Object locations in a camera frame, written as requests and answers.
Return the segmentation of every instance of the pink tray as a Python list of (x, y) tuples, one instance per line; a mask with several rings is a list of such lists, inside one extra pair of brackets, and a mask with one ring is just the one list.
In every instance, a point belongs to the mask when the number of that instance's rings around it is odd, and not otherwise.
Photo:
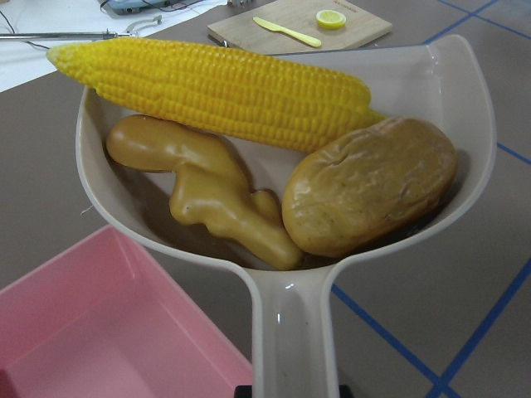
[(251, 364), (107, 226), (0, 291), (0, 396), (233, 397)]

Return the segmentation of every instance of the table surface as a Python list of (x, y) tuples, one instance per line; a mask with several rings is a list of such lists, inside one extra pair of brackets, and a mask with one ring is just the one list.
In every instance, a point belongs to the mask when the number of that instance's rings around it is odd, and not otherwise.
[[(485, 193), (459, 221), (339, 276), (330, 300), (340, 382), (356, 398), (529, 397), (531, 2), (355, 3), (394, 26), (368, 47), (452, 33), (470, 42), (492, 95), (498, 147)], [(217, 7), (155, 36), (210, 42), (207, 25), (239, 11)], [(0, 288), (105, 225), (76, 171), (81, 90), (56, 72), (0, 94)], [(153, 256), (251, 358), (251, 299), (238, 277)]]

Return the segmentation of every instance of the white paper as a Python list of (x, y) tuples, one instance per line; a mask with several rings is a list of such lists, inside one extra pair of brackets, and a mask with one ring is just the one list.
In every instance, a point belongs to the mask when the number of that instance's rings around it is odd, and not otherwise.
[[(130, 24), (152, 20), (161, 15), (160, 24), (146, 22), (135, 25), (138, 36), (148, 36), (225, 4), (227, 0), (202, 0), (174, 12), (144, 9), (135, 14), (117, 15), (107, 7), (100, 9), (100, 2), (97, 0), (10, 0), (0, 4), (0, 11), (9, 19), (16, 33), (107, 30), (125, 33)], [(1, 15), (0, 32), (11, 33)], [(36, 43), (51, 47), (65, 42), (36, 41)], [(24, 42), (0, 41), (0, 92), (47, 75), (54, 70), (56, 68), (46, 59), (46, 50)]]

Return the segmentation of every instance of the corn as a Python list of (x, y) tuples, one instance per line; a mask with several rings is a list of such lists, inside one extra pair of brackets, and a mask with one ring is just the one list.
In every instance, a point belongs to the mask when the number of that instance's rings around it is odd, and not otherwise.
[(303, 152), (383, 119), (357, 77), (240, 49), (123, 37), (53, 47), (47, 57), (125, 108)]

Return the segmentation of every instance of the lemon slice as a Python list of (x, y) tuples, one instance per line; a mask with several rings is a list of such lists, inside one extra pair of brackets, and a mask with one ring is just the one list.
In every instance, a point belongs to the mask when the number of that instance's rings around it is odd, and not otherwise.
[(341, 13), (334, 10), (321, 10), (315, 16), (317, 23), (327, 29), (339, 29), (342, 27), (347, 18)]

